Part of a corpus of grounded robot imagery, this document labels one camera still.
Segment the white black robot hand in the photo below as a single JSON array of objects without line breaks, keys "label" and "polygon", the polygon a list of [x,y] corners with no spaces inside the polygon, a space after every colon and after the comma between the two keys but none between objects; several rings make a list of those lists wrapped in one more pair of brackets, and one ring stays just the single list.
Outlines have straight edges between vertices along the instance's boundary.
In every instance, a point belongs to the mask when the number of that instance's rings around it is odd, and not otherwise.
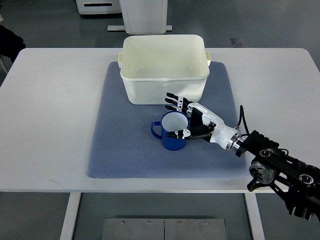
[{"label": "white black robot hand", "polygon": [[180,130],[176,135],[184,140],[204,139],[216,143],[224,150],[237,151],[245,138],[238,127],[229,127],[224,120],[198,102],[189,101],[185,97],[173,93],[166,94],[165,108],[185,114],[189,118],[189,127]]}]

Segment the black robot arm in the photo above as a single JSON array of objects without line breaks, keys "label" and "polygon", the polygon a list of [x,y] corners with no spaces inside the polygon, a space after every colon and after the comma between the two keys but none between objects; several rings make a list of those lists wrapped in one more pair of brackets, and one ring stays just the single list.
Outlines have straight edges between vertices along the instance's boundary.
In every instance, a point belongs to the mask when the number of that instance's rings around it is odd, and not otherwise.
[{"label": "black robot arm", "polygon": [[258,131],[246,131],[234,144],[238,157],[254,155],[249,173],[252,180],[247,189],[269,187],[285,203],[292,216],[310,220],[320,216],[320,170],[294,157],[279,143]]}]

